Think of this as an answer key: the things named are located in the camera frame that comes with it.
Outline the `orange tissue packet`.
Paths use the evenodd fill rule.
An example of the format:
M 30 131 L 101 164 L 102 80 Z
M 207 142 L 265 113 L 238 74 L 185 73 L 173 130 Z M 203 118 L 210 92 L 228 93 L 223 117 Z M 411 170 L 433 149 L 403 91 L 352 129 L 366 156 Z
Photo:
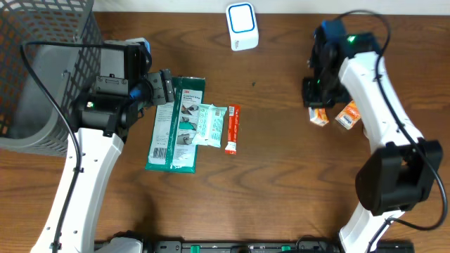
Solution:
M 315 125 L 323 127 L 329 123 L 326 110 L 324 108 L 308 108 L 309 121 Z

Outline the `orange snack packet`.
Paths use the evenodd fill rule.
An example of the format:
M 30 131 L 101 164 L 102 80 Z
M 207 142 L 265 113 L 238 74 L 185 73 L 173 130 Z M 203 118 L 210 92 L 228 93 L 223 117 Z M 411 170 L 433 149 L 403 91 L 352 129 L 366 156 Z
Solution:
M 361 119 L 356 103 L 353 100 L 348 103 L 335 119 L 344 128 L 350 130 Z

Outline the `mint green wipes pack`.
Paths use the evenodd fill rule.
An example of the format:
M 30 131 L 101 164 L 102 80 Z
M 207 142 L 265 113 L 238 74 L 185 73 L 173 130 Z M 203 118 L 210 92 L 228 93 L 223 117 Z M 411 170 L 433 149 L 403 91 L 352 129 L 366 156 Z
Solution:
M 226 107 L 217 107 L 213 104 L 200 104 L 197 130 L 192 144 L 220 148 L 226 112 Z

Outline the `white green package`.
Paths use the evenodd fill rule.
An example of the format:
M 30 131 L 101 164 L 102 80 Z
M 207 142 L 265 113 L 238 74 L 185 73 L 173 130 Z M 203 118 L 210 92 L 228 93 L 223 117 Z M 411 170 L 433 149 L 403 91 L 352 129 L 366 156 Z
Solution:
M 193 174 L 197 156 L 193 138 L 206 81 L 197 77 L 175 77 L 172 81 L 175 100 L 157 106 L 145 169 Z

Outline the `red stick packet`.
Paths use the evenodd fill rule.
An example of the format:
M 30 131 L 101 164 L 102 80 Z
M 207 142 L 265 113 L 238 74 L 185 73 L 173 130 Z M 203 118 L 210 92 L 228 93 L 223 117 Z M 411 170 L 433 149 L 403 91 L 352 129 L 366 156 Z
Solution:
M 232 104 L 229 106 L 229 126 L 228 140 L 225 147 L 225 153 L 235 155 L 237 153 L 237 137 L 240 120 L 240 106 Z

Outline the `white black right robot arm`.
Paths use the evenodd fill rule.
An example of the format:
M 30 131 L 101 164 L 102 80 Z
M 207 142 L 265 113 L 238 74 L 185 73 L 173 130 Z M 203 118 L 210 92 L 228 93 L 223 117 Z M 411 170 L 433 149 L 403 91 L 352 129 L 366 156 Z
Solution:
M 384 50 L 373 34 L 346 31 L 314 32 L 309 64 L 312 78 L 304 79 L 304 106 L 331 108 L 353 102 L 366 131 L 371 154 L 355 179 L 359 200 L 350 220 L 340 229 L 344 252 L 374 252 L 393 223 L 418 231 L 439 228 L 449 212 L 444 182 L 438 173 L 443 150 L 428 141 L 406 114 L 385 69 Z M 401 219 L 407 211 L 439 188 L 442 213 L 432 225 Z

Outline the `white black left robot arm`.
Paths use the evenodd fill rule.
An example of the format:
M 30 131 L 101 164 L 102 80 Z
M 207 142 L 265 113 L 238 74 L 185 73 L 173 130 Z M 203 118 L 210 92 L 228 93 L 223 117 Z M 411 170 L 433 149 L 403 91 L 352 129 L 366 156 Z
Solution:
M 111 171 L 125 134 L 78 128 L 44 230 L 32 252 L 94 252 L 94 238 Z

